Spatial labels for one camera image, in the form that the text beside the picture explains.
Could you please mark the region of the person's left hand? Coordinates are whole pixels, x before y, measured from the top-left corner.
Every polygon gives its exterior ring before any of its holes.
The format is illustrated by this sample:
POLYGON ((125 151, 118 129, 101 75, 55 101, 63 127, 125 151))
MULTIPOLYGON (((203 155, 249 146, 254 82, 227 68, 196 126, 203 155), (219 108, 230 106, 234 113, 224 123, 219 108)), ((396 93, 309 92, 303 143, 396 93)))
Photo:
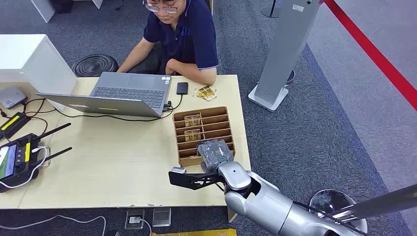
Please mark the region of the person's left hand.
POLYGON ((166 63, 165 74, 175 75, 178 61, 176 59, 170 59, 166 63))

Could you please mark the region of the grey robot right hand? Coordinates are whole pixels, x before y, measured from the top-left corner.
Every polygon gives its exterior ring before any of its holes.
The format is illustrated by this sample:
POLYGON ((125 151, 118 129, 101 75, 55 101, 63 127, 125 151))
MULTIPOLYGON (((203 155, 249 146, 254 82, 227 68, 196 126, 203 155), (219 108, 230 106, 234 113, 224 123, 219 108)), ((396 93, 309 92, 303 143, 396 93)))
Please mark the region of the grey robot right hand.
POLYGON ((197 154, 202 157, 201 168, 205 173, 216 172, 224 162, 234 160, 234 155, 224 140, 208 140, 197 146, 197 154))

